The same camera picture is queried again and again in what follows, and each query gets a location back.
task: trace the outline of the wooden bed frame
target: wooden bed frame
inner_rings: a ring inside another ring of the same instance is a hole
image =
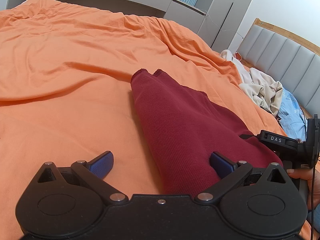
[[[306,39],[298,36],[297,34],[289,32],[283,28],[272,25],[270,23],[263,22],[259,18],[256,18],[252,25],[258,25],[260,27],[263,27],[265,29],[268,29],[268,30],[271,30],[275,33],[278,33],[286,38],[289,38],[290,40],[295,41],[296,43],[304,46],[305,48],[311,50],[312,52],[314,52],[315,54],[320,56],[320,47],[318,47],[317,45],[313,44],[312,42],[307,41]],[[241,60],[241,63],[249,68],[255,67],[244,59]],[[303,110],[303,113],[305,114],[306,118],[313,118],[313,116],[311,114],[309,114],[308,111],[303,106],[300,105],[300,107]]]

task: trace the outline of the orange bed sheet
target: orange bed sheet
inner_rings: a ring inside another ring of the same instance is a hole
[[[43,162],[69,166],[110,150],[105,178],[133,193],[161,192],[134,109],[131,76],[158,68],[207,93],[255,134],[284,134],[238,87],[235,65],[189,29],[155,17],[55,0],[0,11],[0,239],[22,236],[15,205]]]

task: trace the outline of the ribbed fabric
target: ribbed fabric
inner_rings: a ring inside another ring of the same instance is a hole
[[[195,196],[218,182],[209,164],[218,151],[230,160],[246,160],[254,167],[281,163],[274,152],[252,134],[232,111],[212,103],[206,93],[181,86],[158,69],[145,69],[131,79],[135,109],[166,194]]]

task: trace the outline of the white cloth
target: white cloth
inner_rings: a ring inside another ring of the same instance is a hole
[[[255,104],[276,116],[282,100],[282,84],[255,68],[250,68],[249,72],[246,71],[241,62],[233,57],[230,50],[225,49],[220,56],[236,65],[242,80],[239,85],[241,90]]]

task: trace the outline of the gray upholstered headboard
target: gray upholstered headboard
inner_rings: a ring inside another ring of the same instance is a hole
[[[312,116],[320,114],[320,48],[256,19],[237,50],[244,62],[280,81]]]

